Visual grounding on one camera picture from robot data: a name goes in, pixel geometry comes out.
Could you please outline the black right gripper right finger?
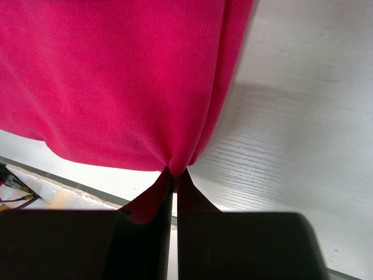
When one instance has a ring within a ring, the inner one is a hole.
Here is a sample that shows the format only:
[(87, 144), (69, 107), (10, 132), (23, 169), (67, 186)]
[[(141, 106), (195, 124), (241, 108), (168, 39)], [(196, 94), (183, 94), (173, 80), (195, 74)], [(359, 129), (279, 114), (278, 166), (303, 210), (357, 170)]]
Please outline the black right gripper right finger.
[(176, 189), (179, 279), (328, 279), (302, 214), (223, 212), (187, 171)]

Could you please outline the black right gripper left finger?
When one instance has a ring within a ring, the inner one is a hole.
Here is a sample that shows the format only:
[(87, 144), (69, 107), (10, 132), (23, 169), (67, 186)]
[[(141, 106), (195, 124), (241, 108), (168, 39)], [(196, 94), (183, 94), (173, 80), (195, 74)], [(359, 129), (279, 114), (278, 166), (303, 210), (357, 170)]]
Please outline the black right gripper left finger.
[(172, 177), (118, 210), (1, 213), (2, 279), (166, 279)]

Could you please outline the pink t-shirt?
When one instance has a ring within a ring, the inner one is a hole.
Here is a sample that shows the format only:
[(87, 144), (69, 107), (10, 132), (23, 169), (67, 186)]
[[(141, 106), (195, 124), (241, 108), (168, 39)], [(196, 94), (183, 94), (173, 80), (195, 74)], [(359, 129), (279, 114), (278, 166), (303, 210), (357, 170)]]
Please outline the pink t-shirt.
[(178, 177), (215, 128), (253, 1), (2, 1), (1, 130)]

